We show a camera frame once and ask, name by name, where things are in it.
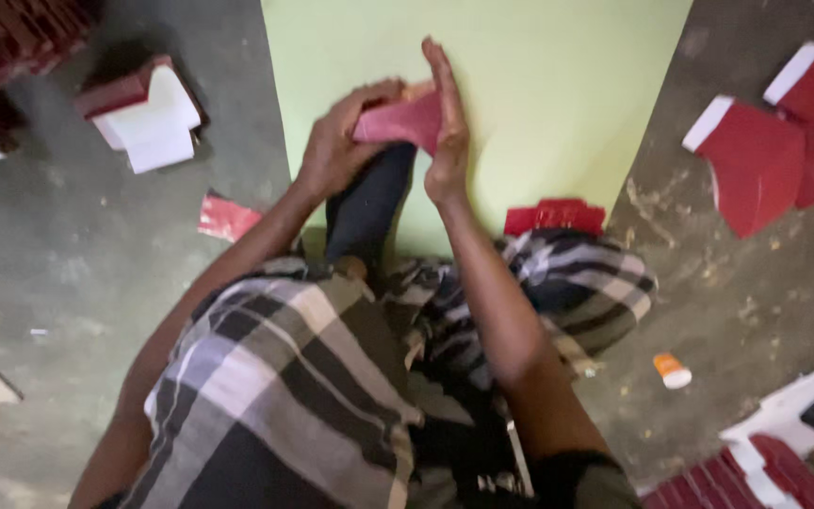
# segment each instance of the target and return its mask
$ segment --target black and white checkered fabric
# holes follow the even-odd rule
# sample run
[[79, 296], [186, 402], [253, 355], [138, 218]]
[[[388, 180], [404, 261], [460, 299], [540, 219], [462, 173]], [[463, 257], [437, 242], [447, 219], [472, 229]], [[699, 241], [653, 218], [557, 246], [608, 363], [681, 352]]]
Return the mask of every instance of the black and white checkered fabric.
[[[650, 307], [654, 279], [605, 241], [545, 230], [499, 247], [562, 353], [588, 359]], [[377, 300], [283, 258], [192, 318], [147, 400], [150, 460], [122, 507], [453, 506], [524, 491], [452, 265], [412, 261]]]

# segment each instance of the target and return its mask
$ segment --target hand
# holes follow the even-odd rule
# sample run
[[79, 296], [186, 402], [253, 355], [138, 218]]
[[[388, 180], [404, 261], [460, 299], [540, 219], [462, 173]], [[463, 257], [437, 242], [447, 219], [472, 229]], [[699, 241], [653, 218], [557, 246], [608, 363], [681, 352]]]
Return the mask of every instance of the hand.
[[332, 106], [313, 124], [295, 183], [319, 200], [344, 191], [364, 164], [385, 148], [384, 143], [354, 143], [357, 118], [367, 105], [398, 99], [403, 86], [401, 80], [384, 80], [355, 89]]
[[432, 67], [435, 88], [441, 97], [441, 131], [439, 146], [426, 172], [426, 194], [435, 205], [445, 205], [467, 197], [467, 159], [469, 153], [469, 129], [464, 119], [463, 105], [451, 62], [441, 45], [426, 37], [423, 54]]

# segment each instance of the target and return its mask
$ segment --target concrete floor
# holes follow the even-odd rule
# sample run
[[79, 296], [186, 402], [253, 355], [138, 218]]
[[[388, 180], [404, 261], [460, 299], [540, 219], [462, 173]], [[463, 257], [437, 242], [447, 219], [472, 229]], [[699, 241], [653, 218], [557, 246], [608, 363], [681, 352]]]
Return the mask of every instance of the concrete floor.
[[[226, 246], [195, 231], [203, 193], [266, 206], [288, 184], [259, 3], [105, 9], [86, 52], [8, 89], [30, 126], [0, 162], [0, 370], [26, 400], [0, 408], [0, 507], [67, 501], [141, 342]], [[695, 0], [610, 228], [658, 273], [659, 303], [578, 384], [637, 484], [714, 453], [720, 429], [814, 367], [814, 207], [737, 240], [679, 146], [715, 94], [761, 104], [809, 38], [808, 0]], [[175, 56], [211, 117], [196, 161], [134, 176], [74, 114], [77, 85], [128, 41]], [[651, 358], [666, 350], [690, 387], [661, 385]]]
[[[659, 277], [659, 301], [605, 352], [578, 393], [634, 482], [716, 453], [717, 433], [814, 369], [814, 206], [737, 239], [715, 212], [707, 163], [680, 146], [718, 93], [763, 105], [804, 41], [814, 1], [695, 0], [609, 232]], [[675, 353], [693, 383], [669, 391], [652, 357]]]
[[[7, 90], [30, 125], [0, 162], [0, 370], [26, 400], [0, 408], [0, 507], [67, 503], [142, 341], [227, 247], [196, 232], [209, 187], [265, 206], [288, 186], [260, 3], [221, 5], [110, 0], [90, 48]], [[189, 78], [212, 122], [198, 160], [135, 176], [73, 111], [129, 41]]]

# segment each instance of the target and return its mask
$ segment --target small bottle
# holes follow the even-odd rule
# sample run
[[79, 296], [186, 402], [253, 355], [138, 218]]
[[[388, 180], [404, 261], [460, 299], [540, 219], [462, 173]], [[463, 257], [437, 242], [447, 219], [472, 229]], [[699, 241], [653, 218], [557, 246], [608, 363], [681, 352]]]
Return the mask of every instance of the small bottle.
[[686, 387], [693, 380], [693, 372], [685, 368], [670, 353], [659, 353], [652, 362], [655, 364], [655, 369], [659, 371], [659, 375], [661, 375], [667, 388]]

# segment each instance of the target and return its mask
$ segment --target green surface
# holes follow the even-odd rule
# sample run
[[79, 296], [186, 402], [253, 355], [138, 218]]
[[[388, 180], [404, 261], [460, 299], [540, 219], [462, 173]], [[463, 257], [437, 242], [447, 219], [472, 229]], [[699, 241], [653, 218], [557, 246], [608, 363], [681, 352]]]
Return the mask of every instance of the green surface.
[[[365, 82], [430, 77], [448, 52], [473, 134], [469, 184], [493, 233], [510, 206], [583, 197], [611, 212], [649, 121], [689, 0], [263, 0], [292, 176], [314, 119]], [[403, 254], [447, 254], [414, 169]], [[311, 219], [320, 224], [324, 212]]]

